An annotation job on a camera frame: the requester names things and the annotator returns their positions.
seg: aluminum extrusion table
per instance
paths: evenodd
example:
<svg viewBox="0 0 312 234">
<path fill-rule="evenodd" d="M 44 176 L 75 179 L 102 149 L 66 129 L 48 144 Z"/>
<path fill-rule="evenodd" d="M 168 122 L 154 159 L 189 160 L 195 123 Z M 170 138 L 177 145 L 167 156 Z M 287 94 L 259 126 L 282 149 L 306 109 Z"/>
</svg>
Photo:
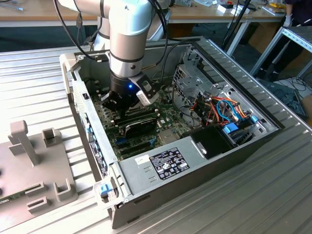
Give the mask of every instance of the aluminum extrusion table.
<svg viewBox="0 0 312 234">
<path fill-rule="evenodd" d="M 265 49 L 255 66 L 250 71 L 251 75 L 255 75 L 258 70 L 260 69 L 262 63 L 267 58 L 269 53 L 275 47 L 277 42 L 282 36 L 286 36 L 289 39 L 293 40 L 294 42 L 301 45 L 304 49 L 308 50 L 312 53 L 312 26 L 305 26 L 305 27 L 289 27 L 284 28 L 281 27 L 279 31 L 275 34 L 274 38 L 271 40 L 268 47 Z M 302 71 L 297 75 L 301 77 L 312 65 L 312 60 L 302 69 Z"/>
<path fill-rule="evenodd" d="M 29 132 L 61 130 L 78 188 L 77 201 L 5 233 L 310 233 L 312 130 L 212 41 L 199 44 L 257 98 L 286 129 L 244 163 L 118 230 L 96 204 L 94 181 L 66 99 L 59 55 L 76 48 L 0 54 L 2 119 L 25 119 Z M 205 67 L 213 78 L 219 74 Z M 0 121 L 0 139 L 8 129 Z"/>
</svg>

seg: table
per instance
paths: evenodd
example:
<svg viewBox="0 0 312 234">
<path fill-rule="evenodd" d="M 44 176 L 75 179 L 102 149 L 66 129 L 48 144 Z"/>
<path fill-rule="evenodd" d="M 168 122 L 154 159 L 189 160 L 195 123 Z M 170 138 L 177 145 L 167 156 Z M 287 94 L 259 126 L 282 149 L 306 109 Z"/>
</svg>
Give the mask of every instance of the table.
<svg viewBox="0 0 312 234">
<path fill-rule="evenodd" d="M 301 45 L 303 48 L 308 50 L 310 53 L 312 53 L 312 26 L 305 26 L 305 27 L 289 27 L 284 28 L 281 27 L 274 38 L 271 40 L 270 44 L 266 48 L 266 50 L 263 52 L 257 63 L 254 65 L 254 67 L 251 70 L 251 74 L 255 75 L 258 70 L 260 69 L 262 63 L 267 58 L 267 56 L 270 54 L 272 49 L 275 47 L 277 42 L 282 36 L 286 36 L 289 39 L 293 40 L 294 42 Z M 312 61 L 310 61 L 303 70 L 297 75 L 297 77 L 301 77 L 312 65 Z"/>
<path fill-rule="evenodd" d="M 152 44 L 163 45 L 164 41 Z M 31 122 L 31 134 L 52 126 L 61 130 L 79 194 L 77 201 L 4 233 L 310 233 L 312 129 L 211 40 L 202 37 L 199 45 L 285 130 L 244 163 L 114 231 L 91 192 L 94 178 L 62 83 L 59 55 L 78 50 L 68 47 L 0 54 L 0 106 L 9 110 L 6 117 Z M 213 78 L 219 76 L 208 65 L 204 69 Z M 5 140 L 3 130 L 8 128 L 0 122 L 0 129 L 0 139 Z"/>
<path fill-rule="evenodd" d="M 0 27 L 33 27 L 33 26 L 60 26 L 52 0 L 19 0 L 23 12 L 0 7 Z M 231 22 L 233 15 L 222 14 L 216 6 L 206 7 L 197 2 L 192 7 L 173 6 L 170 8 L 172 15 L 169 23 L 221 23 Z M 77 12 L 60 6 L 60 11 L 66 25 L 76 25 Z M 97 25 L 97 18 L 83 14 L 84 25 Z M 243 16 L 241 26 L 228 49 L 232 55 L 239 41 L 243 37 L 251 22 L 279 22 L 281 17 L 270 15 L 262 9 L 250 12 Z"/>
</svg>

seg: cardboard box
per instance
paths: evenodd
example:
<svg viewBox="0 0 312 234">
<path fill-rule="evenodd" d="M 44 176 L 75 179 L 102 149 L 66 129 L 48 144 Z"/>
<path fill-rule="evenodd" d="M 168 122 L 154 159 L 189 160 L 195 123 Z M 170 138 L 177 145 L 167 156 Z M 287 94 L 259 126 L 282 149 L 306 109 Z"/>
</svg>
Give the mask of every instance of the cardboard box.
<svg viewBox="0 0 312 234">
<path fill-rule="evenodd" d="M 232 4 L 220 4 L 217 8 L 218 11 L 221 11 L 222 13 L 230 13 L 233 9 Z"/>
<path fill-rule="evenodd" d="M 242 5 L 239 5 L 237 7 L 237 11 L 236 11 L 236 5 L 233 6 L 233 9 L 231 11 L 231 14 L 234 15 L 235 14 L 235 11 L 236 11 L 236 16 L 238 16 L 241 12 L 241 10 L 243 9 L 244 6 Z M 246 11 L 244 12 L 244 14 L 249 14 L 250 10 L 248 8 L 246 8 Z"/>
</svg>

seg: motherboard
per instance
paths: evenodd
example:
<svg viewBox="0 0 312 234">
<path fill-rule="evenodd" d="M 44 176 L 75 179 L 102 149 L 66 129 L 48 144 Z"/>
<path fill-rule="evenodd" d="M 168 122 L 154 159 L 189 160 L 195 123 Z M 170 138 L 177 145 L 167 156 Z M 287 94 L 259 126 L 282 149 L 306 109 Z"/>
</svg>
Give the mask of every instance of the motherboard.
<svg viewBox="0 0 312 234">
<path fill-rule="evenodd" d="M 93 104 L 119 161 L 176 141 L 198 125 L 186 122 L 172 105 L 169 93 L 162 90 L 151 106 L 135 106 L 125 117 L 103 107 L 97 97 Z"/>
</svg>

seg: yellow object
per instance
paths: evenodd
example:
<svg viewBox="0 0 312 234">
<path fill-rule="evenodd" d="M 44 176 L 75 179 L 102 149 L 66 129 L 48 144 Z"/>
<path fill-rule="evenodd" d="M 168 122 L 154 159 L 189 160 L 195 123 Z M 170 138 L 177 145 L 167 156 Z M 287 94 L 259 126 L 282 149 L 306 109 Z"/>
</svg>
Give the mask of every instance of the yellow object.
<svg viewBox="0 0 312 234">
<path fill-rule="evenodd" d="M 271 2 L 271 3 L 270 3 L 270 6 L 275 7 L 275 8 L 283 8 L 283 9 L 286 8 L 286 5 L 285 5 L 285 4 L 282 4 L 282 3 L 275 3 L 275 2 Z"/>
</svg>

